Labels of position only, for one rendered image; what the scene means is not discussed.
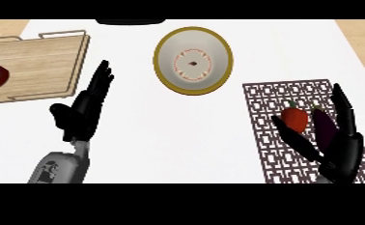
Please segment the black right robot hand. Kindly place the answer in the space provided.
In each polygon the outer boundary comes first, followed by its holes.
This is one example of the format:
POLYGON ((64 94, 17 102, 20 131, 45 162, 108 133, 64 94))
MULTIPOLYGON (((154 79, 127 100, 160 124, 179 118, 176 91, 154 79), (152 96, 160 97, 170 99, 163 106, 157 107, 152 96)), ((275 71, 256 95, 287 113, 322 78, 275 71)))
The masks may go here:
POLYGON ((353 183, 364 156, 364 136, 356 131, 353 108, 339 83, 334 84, 331 102, 336 105, 337 119, 333 121, 339 132, 325 153, 319 152, 319 148, 315 150, 309 140, 285 126, 281 116, 271 119, 281 140, 309 161, 319 163, 318 181, 353 183))

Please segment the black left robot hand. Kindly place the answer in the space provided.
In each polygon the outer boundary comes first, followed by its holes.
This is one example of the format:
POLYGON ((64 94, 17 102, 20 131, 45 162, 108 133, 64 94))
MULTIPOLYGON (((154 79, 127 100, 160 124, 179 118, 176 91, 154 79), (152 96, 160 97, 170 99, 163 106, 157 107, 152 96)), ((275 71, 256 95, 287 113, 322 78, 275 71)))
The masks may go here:
POLYGON ((64 131, 64 142, 89 141, 92 139, 99 125, 102 104, 113 79, 114 75, 111 74, 108 61, 102 60, 89 87, 80 92, 73 105, 67 106, 62 103, 55 103, 51 106, 56 127, 64 131))

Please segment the brown patterned placemat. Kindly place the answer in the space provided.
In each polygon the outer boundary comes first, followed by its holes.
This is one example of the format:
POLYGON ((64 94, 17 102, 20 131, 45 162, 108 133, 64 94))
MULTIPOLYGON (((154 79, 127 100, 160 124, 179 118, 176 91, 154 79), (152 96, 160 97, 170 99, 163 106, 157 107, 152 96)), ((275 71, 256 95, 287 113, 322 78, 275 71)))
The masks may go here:
POLYGON ((319 163, 309 161, 281 140, 271 117, 281 116, 291 100, 308 113, 308 125, 302 136, 318 150, 311 112, 319 107, 330 118, 337 119, 336 105, 331 102, 334 84, 327 79, 315 79, 246 83, 243 89, 265 180, 271 183, 319 183, 319 163))

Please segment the red bell pepper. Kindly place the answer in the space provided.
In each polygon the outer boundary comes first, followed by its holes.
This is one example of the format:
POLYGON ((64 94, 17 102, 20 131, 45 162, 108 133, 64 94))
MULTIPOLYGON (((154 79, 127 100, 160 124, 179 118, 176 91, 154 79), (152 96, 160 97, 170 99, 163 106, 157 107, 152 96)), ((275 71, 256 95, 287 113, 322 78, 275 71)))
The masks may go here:
POLYGON ((290 100, 290 106, 281 112, 281 120, 285 126, 297 133, 305 132, 308 125, 308 113, 299 108, 297 104, 290 100))

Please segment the white bowl with gold rim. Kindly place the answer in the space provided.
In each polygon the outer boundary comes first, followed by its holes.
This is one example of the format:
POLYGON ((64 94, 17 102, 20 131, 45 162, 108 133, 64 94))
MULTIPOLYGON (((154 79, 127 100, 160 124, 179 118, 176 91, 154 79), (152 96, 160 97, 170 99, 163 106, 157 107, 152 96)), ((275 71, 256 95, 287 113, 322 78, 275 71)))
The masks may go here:
POLYGON ((172 31, 157 44, 152 64, 157 77, 169 89, 188 96, 206 95, 229 79, 232 50, 213 30, 184 27, 172 31))

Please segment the dark purple eggplant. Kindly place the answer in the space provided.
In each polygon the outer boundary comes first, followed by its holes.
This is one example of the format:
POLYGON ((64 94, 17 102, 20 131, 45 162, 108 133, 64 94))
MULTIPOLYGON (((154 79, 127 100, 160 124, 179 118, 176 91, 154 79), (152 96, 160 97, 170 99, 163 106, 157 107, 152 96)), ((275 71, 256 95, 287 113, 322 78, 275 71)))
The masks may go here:
POLYGON ((314 108, 312 110, 312 121, 317 146, 319 148, 319 152, 325 153, 339 129, 328 114, 319 108, 314 108))

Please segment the wooden cutting board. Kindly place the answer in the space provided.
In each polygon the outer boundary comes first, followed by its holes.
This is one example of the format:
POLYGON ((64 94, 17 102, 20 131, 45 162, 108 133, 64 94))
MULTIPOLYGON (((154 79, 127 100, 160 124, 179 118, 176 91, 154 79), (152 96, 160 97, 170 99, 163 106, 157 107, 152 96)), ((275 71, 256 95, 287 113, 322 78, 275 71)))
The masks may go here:
POLYGON ((9 79, 0 86, 0 103, 76 94, 90 36, 85 30, 40 33, 37 39, 0 37, 0 67, 9 79))

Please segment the red round fruit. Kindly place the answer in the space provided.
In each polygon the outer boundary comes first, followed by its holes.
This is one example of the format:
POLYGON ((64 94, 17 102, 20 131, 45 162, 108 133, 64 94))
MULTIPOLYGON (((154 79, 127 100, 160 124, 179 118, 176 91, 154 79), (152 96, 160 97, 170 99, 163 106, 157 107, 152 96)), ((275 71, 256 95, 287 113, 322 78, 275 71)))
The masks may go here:
POLYGON ((11 73, 6 68, 0 66, 0 87, 6 84, 9 80, 11 73))

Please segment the black appliance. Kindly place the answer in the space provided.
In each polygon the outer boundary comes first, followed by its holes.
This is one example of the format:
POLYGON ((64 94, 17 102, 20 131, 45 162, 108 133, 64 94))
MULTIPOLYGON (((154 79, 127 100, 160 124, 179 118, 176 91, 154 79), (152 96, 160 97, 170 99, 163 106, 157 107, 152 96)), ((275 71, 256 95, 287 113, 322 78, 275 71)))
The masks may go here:
POLYGON ((166 19, 96 19, 101 25, 152 25, 160 24, 166 19))

